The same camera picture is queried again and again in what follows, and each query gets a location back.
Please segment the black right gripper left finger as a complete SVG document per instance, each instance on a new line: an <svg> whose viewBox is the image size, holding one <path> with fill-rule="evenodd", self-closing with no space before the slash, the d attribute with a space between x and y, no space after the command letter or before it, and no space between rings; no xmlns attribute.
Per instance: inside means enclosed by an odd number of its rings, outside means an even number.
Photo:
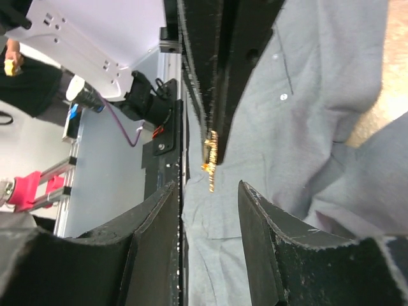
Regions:
<svg viewBox="0 0 408 306"><path fill-rule="evenodd" d="M77 238L1 230L2 305L177 305L178 187Z"/></svg>

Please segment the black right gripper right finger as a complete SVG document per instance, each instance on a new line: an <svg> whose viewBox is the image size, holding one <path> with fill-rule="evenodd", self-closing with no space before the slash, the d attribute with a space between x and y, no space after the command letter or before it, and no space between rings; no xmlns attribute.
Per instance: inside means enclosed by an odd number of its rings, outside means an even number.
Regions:
<svg viewBox="0 0 408 306"><path fill-rule="evenodd" d="M246 182L238 210L253 305L406 305L407 237L316 229Z"/></svg>

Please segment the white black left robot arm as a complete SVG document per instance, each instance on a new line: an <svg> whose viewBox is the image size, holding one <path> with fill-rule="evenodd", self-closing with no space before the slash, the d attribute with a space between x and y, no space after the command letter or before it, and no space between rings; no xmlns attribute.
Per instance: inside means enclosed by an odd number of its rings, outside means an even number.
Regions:
<svg viewBox="0 0 408 306"><path fill-rule="evenodd" d="M2 1L1 33L44 53L110 101L131 91L131 65L161 27L198 99L201 137L224 161L234 114L273 34L282 1Z"/></svg>

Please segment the grey button-up shirt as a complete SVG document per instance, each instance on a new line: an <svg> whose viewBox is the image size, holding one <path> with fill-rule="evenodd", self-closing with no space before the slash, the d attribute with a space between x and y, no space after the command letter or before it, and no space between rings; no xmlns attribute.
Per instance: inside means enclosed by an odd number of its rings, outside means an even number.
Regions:
<svg viewBox="0 0 408 306"><path fill-rule="evenodd" d="M236 112L215 191L189 115L189 305L250 305L238 183L320 230L407 232L407 2L287 1Z"/></svg>

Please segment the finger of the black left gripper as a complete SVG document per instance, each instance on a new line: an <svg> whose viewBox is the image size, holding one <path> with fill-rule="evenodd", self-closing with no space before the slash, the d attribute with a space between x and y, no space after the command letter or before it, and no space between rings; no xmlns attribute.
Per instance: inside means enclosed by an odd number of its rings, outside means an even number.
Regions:
<svg viewBox="0 0 408 306"><path fill-rule="evenodd" d="M284 1L225 1L216 76L217 164L222 164L234 114L273 34Z"/></svg>
<svg viewBox="0 0 408 306"><path fill-rule="evenodd" d="M203 133L210 131L220 30L219 1L179 1L178 13Z"/></svg>

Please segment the gold brooch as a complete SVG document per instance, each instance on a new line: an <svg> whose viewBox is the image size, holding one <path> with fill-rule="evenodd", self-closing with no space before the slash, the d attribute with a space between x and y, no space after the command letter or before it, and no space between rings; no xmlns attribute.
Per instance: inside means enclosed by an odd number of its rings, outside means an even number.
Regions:
<svg viewBox="0 0 408 306"><path fill-rule="evenodd" d="M201 169L208 173L209 191L214 192L215 169L217 167L218 134L211 130L209 136L203 142L203 164Z"/></svg>

